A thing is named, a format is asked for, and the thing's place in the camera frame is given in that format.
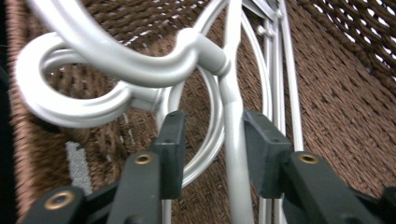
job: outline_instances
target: metal frame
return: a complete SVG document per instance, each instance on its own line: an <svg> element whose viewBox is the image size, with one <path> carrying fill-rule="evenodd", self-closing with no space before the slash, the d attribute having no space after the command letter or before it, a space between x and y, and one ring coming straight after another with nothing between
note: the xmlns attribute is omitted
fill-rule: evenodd
<svg viewBox="0 0 396 224"><path fill-rule="evenodd" d="M236 76L236 53L242 25L259 66L262 113L285 133L282 55L285 51L294 148L303 150L296 73L284 0L213 0L193 28L179 32L175 49L160 58L139 54L118 43L96 24L78 0L28 2L56 32L33 40L17 60L17 82L22 97L35 115L62 126L92 127L116 119L129 106L133 106L156 111L160 130L165 115L177 110L185 79L197 67L209 90L211 118L203 145L184 169L183 187L209 166L225 140L232 222L254 222L242 121L243 101ZM221 49L205 36L226 6L225 45ZM264 54L242 6L263 18L259 33L264 35ZM97 99L65 97L49 87L44 77L52 68L66 63L90 63L120 82L113 91ZM54 106L53 102L62 104ZM260 199L259 223L271 223L273 212L275 223L286 223L280 201L276 200L275 205L273 211L271 200ZM164 201L164 223L171 223L171 209L171 201Z"/></svg>

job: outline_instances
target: white metal bar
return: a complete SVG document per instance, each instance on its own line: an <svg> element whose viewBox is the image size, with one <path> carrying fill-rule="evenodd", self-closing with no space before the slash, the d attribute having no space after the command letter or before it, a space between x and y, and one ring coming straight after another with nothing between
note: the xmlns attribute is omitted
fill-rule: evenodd
<svg viewBox="0 0 396 224"><path fill-rule="evenodd" d="M286 66L288 69L289 91L290 91L290 108L293 129L294 150L304 150L303 127L301 124L300 100L298 94L298 84L296 68L294 63L294 53L291 43L291 33L286 10L285 0L279 0L279 7L282 13L282 33L283 44L285 46Z"/></svg>
<svg viewBox="0 0 396 224"><path fill-rule="evenodd" d="M259 209L259 224L271 224L272 200L260 197Z"/></svg>
<svg viewBox="0 0 396 224"><path fill-rule="evenodd" d="M276 13L271 9L268 4L262 0L253 0L257 7L259 7L268 19L271 21L276 20Z"/></svg>
<svg viewBox="0 0 396 224"><path fill-rule="evenodd" d="M244 12L242 12L242 27L247 34L247 39L250 42L251 47L253 48L254 56L256 58L257 66L259 69L260 80L262 83L262 113L267 118L272 119L272 93L268 65L265 63L259 41L257 40L254 30L251 27L250 22L248 21L248 17Z"/></svg>
<svg viewBox="0 0 396 224"><path fill-rule="evenodd" d="M282 31L279 29L279 21L276 21L276 80L274 84L277 85L277 117L276 127L286 135L286 118L285 118L285 91L284 91L284 77L283 77L283 48L282 48ZM286 219L283 216L282 201L279 199L274 200L274 223L286 224Z"/></svg>
<svg viewBox="0 0 396 224"><path fill-rule="evenodd" d="M163 200L163 224L172 223L172 200Z"/></svg>
<svg viewBox="0 0 396 224"><path fill-rule="evenodd" d="M285 134L285 92L283 83L283 60L282 60L282 43L280 30L278 29L278 20L274 22L272 30L274 31L273 50L272 50L272 66L271 72L272 90L273 90L273 104L274 116L273 123L275 126Z"/></svg>
<svg viewBox="0 0 396 224"><path fill-rule="evenodd" d="M220 12L227 6L229 1L227 0L212 0L205 7L204 11L199 15L194 29L203 35L207 35L210 27L212 26L215 19L218 17Z"/></svg>
<svg viewBox="0 0 396 224"><path fill-rule="evenodd" d="M254 14L256 14L257 16L261 17L261 18L265 18L265 14L262 12L262 10L256 5L256 3L254 3L251 0L242 0L242 4L244 5L244 7L246 7L247 9L249 9L250 11L252 11Z"/></svg>
<svg viewBox="0 0 396 224"><path fill-rule="evenodd" d="M265 64L267 64L267 74L270 76L271 73L273 73L274 70L274 65L272 64L273 57L271 55L272 51L274 50L273 45L273 37L271 36L270 33L272 33L272 23L264 19L264 29L266 30L266 34L263 34L263 39L264 39L264 58L265 58Z"/></svg>
<svg viewBox="0 0 396 224"><path fill-rule="evenodd" d="M236 55L241 36L242 1L233 0L228 7L225 29L225 52L231 69L219 77L221 101L224 106L227 183L232 223L254 222L248 179L248 158L243 116L243 101L236 76Z"/></svg>

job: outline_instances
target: brown wicker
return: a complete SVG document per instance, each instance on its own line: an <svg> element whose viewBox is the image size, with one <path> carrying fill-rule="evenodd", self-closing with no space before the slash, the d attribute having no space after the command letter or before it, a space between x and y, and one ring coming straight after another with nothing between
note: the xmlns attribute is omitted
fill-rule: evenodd
<svg viewBox="0 0 396 224"><path fill-rule="evenodd" d="M288 2L304 146L327 159L350 186L377 197L385 186L396 186L396 84L392 79L396 74L396 5L392 0L382 0L382 5L373 0L324 2ZM84 4L119 41L126 43L137 36L130 48L159 56L173 48L176 31L192 26L206 2L86 0ZM258 18L250 14L249 17L259 24ZM224 15L209 35L218 44L223 21ZM18 0L7 0L7 30L9 67L13 71L21 48L47 30ZM255 76L258 72L245 37L238 53L246 108L260 109L261 91ZM98 128L55 127L26 109L14 77L11 80L20 217L40 195L71 183L64 150L67 141L86 148L92 186L99 189L116 180L125 158L145 150L156 134L153 115L134 109L127 111L128 119L119 118ZM89 66L67 65L64 70L55 71L49 83L66 95L85 99L105 94L115 80ZM189 160L203 142L209 116L205 85L197 74L187 82L181 107L189 116ZM254 202L257 212L257 199ZM175 223L230 222L223 153L183 190L180 200L174 201L173 217Z"/></svg>

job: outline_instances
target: curved hook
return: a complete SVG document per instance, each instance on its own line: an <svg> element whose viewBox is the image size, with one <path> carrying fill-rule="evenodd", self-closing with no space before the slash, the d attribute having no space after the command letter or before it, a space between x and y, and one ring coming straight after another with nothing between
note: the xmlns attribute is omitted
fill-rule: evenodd
<svg viewBox="0 0 396 224"><path fill-rule="evenodd" d="M136 90L142 88L136 89L135 86L123 81L108 94L89 100L73 99L50 87L44 79L44 74L51 68L65 63L86 62L73 50L62 48L62 39L55 33L49 33L26 45L17 60L17 83L22 97L35 115L61 126L87 128L116 119L134 103L133 96ZM143 93L143 98L148 98L147 92ZM149 92L148 95L152 93L157 95L154 100L158 101L158 91Z"/></svg>
<svg viewBox="0 0 396 224"><path fill-rule="evenodd" d="M126 48L100 27L77 0L30 0L30 6L58 35L108 76L161 88L185 80L199 64L213 75L230 69L224 51L192 28L181 30L174 50L150 57Z"/></svg>

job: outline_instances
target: brass rivet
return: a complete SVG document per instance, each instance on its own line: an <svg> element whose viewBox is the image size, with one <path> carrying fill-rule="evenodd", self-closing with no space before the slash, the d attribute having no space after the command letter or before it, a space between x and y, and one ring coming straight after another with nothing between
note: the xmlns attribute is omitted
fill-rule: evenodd
<svg viewBox="0 0 396 224"><path fill-rule="evenodd" d="M151 156L149 154L143 154L134 158L134 162L139 165L147 164L151 162Z"/></svg>
<svg viewBox="0 0 396 224"><path fill-rule="evenodd" d="M56 210L65 207L71 202L73 202L74 198L75 195L72 191L70 190L62 191L48 198L44 203L44 206L48 210Z"/></svg>
<svg viewBox="0 0 396 224"><path fill-rule="evenodd" d="M319 162L318 158L311 156L309 154L302 154L298 158L300 159L300 161L303 161L303 162L309 163L309 164L316 164Z"/></svg>

